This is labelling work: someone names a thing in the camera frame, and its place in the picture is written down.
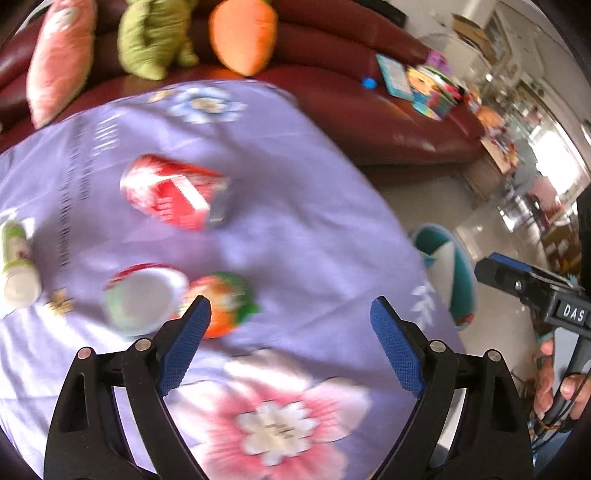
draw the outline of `sofa backrest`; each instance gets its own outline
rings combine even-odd
[[[86,89],[124,74],[117,55],[125,0],[96,0],[95,58]],[[204,63],[218,63],[207,19],[222,0],[201,0],[189,35]],[[322,67],[362,80],[382,82],[375,53],[405,64],[422,63],[428,48],[386,18],[353,0],[274,0],[280,19],[274,63]],[[25,84],[43,18],[15,35],[0,52],[0,123],[4,130],[29,116]]]

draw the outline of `fingernail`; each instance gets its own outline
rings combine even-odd
[[[562,382],[560,392],[563,395],[572,395],[574,393],[574,380],[566,379]]]

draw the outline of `purple tablecloth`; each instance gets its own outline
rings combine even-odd
[[[143,153],[231,177],[227,224],[184,231],[132,208],[119,179]],[[269,85],[196,82],[80,113],[0,156],[0,181],[2,215],[27,220],[44,287],[34,307],[0,320],[0,424],[39,473],[76,351],[132,342],[102,311],[103,286],[130,265],[164,262],[191,279],[233,271],[255,292],[261,312],[204,341],[166,399],[212,480],[363,480],[379,466],[414,399],[371,329],[374,298],[462,350],[390,208]]]

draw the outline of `black cable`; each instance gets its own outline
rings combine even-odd
[[[585,378],[583,379],[583,381],[581,382],[581,384],[579,385],[578,389],[576,390],[576,392],[574,393],[574,395],[572,396],[572,398],[569,400],[569,402],[564,406],[564,408],[552,419],[552,421],[550,422],[550,426],[553,426],[556,421],[562,417],[565,413],[568,412],[568,410],[573,406],[574,402],[577,400],[577,397],[579,396],[579,394],[582,392],[583,387],[585,386],[585,383],[587,383],[587,380],[589,379],[589,377],[591,377],[591,370],[589,372],[587,372],[587,374],[585,375]],[[540,451],[540,449],[546,445],[548,442],[550,442],[554,436],[558,433],[559,429],[556,429],[554,431],[554,433],[550,436],[550,438],[548,438],[547,440],[543,441],[541,444],[539,445],[533,445],[531,450],[532,453],[537,453]]]

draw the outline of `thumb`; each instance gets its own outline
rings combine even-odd
[[[584,381],[585,375],[571,375],[562,382],[560,393],[566,400],[571,400]],[[570,417],[573,420],[578,420],[583,414],[583,410],[587,406],[587,402],[589,402],[589,397],[591,397],[591,380],[585,382],[583,389],[574,401],[573,409],[570,412]]]

